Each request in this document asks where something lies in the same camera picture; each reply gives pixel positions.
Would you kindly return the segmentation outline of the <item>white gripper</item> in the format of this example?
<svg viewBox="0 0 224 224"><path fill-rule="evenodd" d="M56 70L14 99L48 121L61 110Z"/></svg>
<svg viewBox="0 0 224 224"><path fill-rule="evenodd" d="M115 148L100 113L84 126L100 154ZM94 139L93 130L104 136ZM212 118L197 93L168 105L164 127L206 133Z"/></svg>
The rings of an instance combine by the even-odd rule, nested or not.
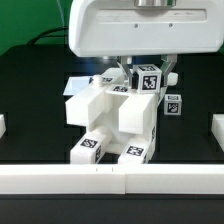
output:
<svg viewBox="0 0 224 224"><path fill-rule="evenodd" d="M72 52L119 56L129 88L131 56L162 55L167 85L176 54L215 52L223 43L224 0L73 0L71 5Z"/></svg>

